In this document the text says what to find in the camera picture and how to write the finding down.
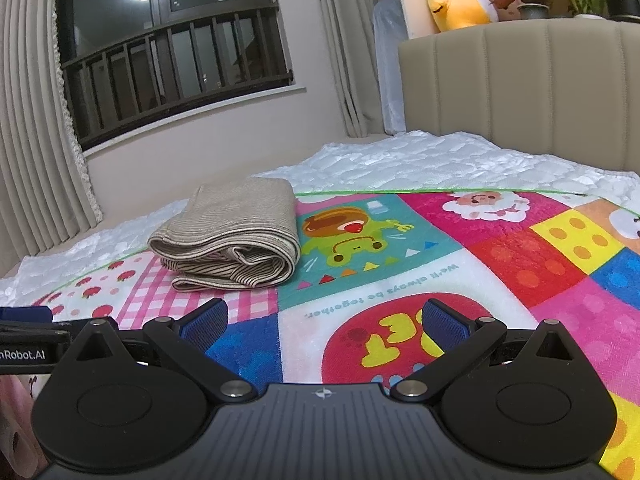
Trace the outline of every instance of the flower pot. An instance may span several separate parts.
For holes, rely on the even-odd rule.
[[[543,4],[522,4],[518,6],[521,20],[546,20],[549,6]]]
[[[576,14],[574,18],[589,18],[591,20],[606,20],[604,16],[598,16],[597,14]]]

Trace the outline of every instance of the bed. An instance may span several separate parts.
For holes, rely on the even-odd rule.
[[[372,381],[388,390],[441,352],[420,337],[427,296],[513,328],[556,317],[618,407],[603,465],[638,480],[638,45],[636,25],[600,20],[500,23],[404,43],[409,133],[329,144],[261,175],[286,178],[298,196],[303,257],[277,289],[171,290],[145,241],[184,208],[176,202],[66,253],[25,259],[0,283],[0,303],[139,328],[222,297],[230,325],[207,354],[260,389]],[[364,214],[372,244],[336,258],[304,225],[345,208]],[[46,383],[21,380],[33,397]]]

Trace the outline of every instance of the window railing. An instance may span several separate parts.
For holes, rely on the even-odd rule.
[[[192,108],[287,86],[277,4],[150,28],[62,65],[83,149]]]

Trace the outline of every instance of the triangular cutout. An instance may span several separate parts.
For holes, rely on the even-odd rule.
[[[539,357],[549,357],[551,359],[562,359],[563,361],[572,361],[571,354],[564,346],[560,336],[555,332],[549,332],[545,336],[545,340],[540,345],[538,352]]]
[[[93,359],[103,359],[105,357],[111,357],[113,354],[104,340],[102,334],[94,333],[89,336],[89,339],[84,344],[84,347],[78,355],[78,361],[91,361]]]

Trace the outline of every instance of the cartoon frog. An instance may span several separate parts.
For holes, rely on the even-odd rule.
[[[326,256],[327,265],[341,267],[349,263],[355,253],[384,251],[387,242],[382,229],[396,228],[401,232],[412,229],[397,220],[376,221],[362,209],[352,206],[329,209],[306,218],[303,233],[310,237],[302,247],[303,254],[317,249]]]

